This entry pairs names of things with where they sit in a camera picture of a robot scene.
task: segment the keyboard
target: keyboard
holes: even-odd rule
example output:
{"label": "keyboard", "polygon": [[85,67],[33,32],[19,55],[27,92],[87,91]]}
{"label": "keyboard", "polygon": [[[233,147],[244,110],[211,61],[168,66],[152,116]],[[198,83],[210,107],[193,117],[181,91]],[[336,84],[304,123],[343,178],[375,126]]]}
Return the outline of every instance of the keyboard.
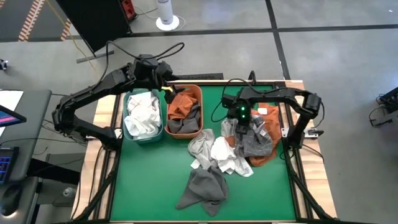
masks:
{"label": "keyboard", "polygon": [[0,146],[0,184],[5,184],[18,156],[18,147]]}

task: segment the black stand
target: black stand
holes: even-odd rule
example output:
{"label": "black stand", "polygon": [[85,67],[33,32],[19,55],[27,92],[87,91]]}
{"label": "black stand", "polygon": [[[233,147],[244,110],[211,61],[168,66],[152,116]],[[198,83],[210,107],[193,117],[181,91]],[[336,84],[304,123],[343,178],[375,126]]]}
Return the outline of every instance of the black stand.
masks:
{"label": "black stand", "polygon": [[79,172],[33,158],[30,160],[27,176],[51,179],[73,185],[78,185],[80,179]]}

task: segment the dark gray cloth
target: dark gray cloth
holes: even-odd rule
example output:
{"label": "dark gray cloth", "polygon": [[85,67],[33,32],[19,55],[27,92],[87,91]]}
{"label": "dark gray cloth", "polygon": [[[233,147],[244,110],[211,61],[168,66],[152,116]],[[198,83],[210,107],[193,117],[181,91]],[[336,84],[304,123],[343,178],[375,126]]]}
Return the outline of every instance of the dark gray cloth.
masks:
{"label": "dark gray cloth", "polygon": [[167,120],[169,131],[173,134],[188,134],[200,130],[200,104],[195,103],[185,119]]}
{"label": "dark gray cloth", "polygon": [[269,156],[272,153],[272,139],[264,128],[262,116],[254,115],[247,134],[235,134],[235,154],[242,157]]}
{"label": "dark gray cloth", "polygon": [[207,214],[213,217],[227,198],[228,185],[221,170],[213,166],[207,170],[198,168],[191,171],[184,193],[175,208],[183,209],[202,202]]}

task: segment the white cylinder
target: white cylinder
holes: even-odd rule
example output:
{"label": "white cylinder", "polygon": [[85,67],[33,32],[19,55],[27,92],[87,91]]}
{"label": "white cylinder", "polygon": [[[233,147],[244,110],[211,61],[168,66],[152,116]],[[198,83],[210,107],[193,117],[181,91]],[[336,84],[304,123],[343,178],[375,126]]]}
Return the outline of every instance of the white cylinder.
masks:
{"label": "white cylinder", "polygon": [[171,0],[156,0],[157,12],[163,24],[168,25],[173,22],[173,8]]}

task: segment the orange basket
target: orange basket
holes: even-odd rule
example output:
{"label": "orange basket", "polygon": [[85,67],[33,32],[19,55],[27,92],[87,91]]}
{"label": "orange basket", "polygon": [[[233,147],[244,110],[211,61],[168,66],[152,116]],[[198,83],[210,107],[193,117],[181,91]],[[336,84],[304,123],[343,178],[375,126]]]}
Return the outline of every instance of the orange basket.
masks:
{"label": "orange basket", "polygon": [[199,131],[195,133],[188,133],[188,134],[173,134],[169,131],[169,127],[166,125],[165,130],[166,132],[171,135],[175,139],[192,139],[196,136],[199,135],[201,130],[203,129],[203,97],[201,94],[201,88],[197,85],[175,85],[176,88],[185,88],[186,90],[184,91],[190,91],[193,93],[195,98],[199,101],[200,103],[200,125],[199,125]]}

